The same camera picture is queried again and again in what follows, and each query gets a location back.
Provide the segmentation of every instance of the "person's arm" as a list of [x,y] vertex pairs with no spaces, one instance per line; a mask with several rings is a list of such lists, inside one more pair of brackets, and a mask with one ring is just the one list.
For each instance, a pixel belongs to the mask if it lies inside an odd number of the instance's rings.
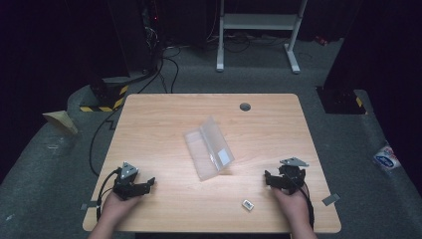
[[111,192],[105,200],[102,216],[88,238],[110,239],[115,227],[133,206],[136,205],[140,198],[141,196],[137,196],[123,201],[117,194]]
[[308,205],[305,196],[300,191],[288,195],[278,188],[272,187],[272,189],[279,201],[280,207],[288,218],[292,229],[293,239],[317,238],[310,225]]

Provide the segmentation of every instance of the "table top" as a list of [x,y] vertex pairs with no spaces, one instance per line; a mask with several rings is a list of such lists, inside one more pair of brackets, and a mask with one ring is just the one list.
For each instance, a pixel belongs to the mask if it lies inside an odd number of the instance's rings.
[[[240,104],[249,104],[242,111]],[[184,134],[210,116],[234,161],[200,181]],[[315,209],[315,232],[341,228],[299,99],[291,94],[177,94],[127,97],[92,201],[105,178],[124,161],[139,168],[135,183],[156,178],[117,230],[135,232],[290,232],[264,171],[278,175],[280,160],[297,157],[310,166],[306,183]],[[111,188],[113,178],[105,189]],[[255,206],[249,211],[242,202]],[[84,229],[96,225],[89,208]]]

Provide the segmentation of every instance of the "blue and white label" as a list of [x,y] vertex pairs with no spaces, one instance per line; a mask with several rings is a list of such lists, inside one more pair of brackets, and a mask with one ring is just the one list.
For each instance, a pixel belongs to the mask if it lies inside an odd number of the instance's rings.
[[230,157],[226,152],[226,149],[223,148],[218,152],[218,156],[220,157],[221,160],[221,164],[223,164],[223,166],[225,166],[227,163],[230,162]]
[[375,156],[376,160],[381,163],[383,166],[386,167],[393,167],[394,166],[394,162],[385,156]]

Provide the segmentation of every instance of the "round hole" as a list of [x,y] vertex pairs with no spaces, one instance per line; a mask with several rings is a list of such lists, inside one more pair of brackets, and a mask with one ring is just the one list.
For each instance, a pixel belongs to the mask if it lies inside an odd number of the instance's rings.
[[240,104],[240,110],[247,112],[251,109],[251,105],[247,104],[247,103],[241,103]]

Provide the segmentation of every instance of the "white metal stand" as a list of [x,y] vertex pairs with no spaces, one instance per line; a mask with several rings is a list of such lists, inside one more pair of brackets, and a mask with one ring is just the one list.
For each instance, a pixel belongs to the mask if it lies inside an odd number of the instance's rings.
[[308,0],[302,0],[298,14],[225,14],[224,0],[221,0],[220,30],[217,52],[217,72],[224,71],[224,29],[256,29],[256,30],[290,30],[290,43],[285,44],[286,54],[292,66],[292,71],[298,74],[301,70],[296,61],[293,47],[298,36]]

